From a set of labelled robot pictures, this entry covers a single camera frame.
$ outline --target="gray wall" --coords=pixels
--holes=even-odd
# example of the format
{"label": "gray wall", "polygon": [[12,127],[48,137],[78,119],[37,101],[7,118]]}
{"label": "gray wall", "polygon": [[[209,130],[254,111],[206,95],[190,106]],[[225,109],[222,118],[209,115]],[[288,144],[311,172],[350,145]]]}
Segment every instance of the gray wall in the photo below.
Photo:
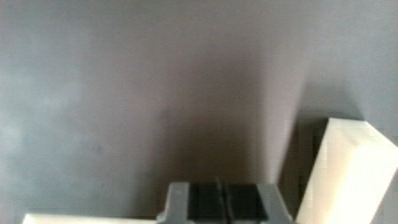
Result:
{"label": "gray wall", "polygon": [[1,223],[152,216],[167,183],[215,177],[279,183],[295,214],[325,118],[398,140],[396,8],[1,0]]}

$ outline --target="gray surface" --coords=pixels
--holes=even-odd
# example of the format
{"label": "gray surface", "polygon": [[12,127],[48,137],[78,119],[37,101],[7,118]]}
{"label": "gray surface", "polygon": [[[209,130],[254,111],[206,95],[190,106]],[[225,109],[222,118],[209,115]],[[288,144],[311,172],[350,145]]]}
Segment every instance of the gray surface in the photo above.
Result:
{"label": "gray surface", "polygon": [[170,181],[277,182],[286,155],[295,211],[319,120],[362,117],[398,140],[396,7],[1,0],[1,223],[154,216]]}

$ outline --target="white panel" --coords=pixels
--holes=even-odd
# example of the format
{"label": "white panel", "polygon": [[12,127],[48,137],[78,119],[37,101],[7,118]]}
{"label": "white panel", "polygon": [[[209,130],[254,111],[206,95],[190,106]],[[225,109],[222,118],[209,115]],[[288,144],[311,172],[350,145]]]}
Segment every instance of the white panel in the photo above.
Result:
{"label": "white panel", "polygon": [[154,224],[154,221],[67,215],[26,214],[23,224]]}
{"label": "white panel", "polygon": [[298,224],[367,224],[398,167],[398,148],[367,122],[328,119]]}

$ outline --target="black slot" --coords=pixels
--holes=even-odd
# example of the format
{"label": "black slot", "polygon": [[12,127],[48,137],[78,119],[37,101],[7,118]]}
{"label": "black slot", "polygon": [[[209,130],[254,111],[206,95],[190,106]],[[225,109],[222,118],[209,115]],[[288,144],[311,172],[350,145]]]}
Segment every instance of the black slot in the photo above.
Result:
{"label": "black slot", "polygon": [[225,223],[224,199],[216,183],[190,184],[188,220]]}
{"label": "black slot", "polygon": [[225,185],[231,221],[266,221],[268,215],[254,184]]}

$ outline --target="white board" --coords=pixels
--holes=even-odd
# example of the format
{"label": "white board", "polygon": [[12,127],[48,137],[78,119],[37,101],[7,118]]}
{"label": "white board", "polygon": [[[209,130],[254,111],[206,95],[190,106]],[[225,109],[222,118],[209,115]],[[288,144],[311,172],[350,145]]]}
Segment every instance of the white board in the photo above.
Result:
{"label": "white board", "polygon": [[154,224],[151,220],[26,214],[23,224]]}
{"label": "white board", "polygon": [[366,121],[328,119],[298,224],[367,224],[398,167],[398,147]]}

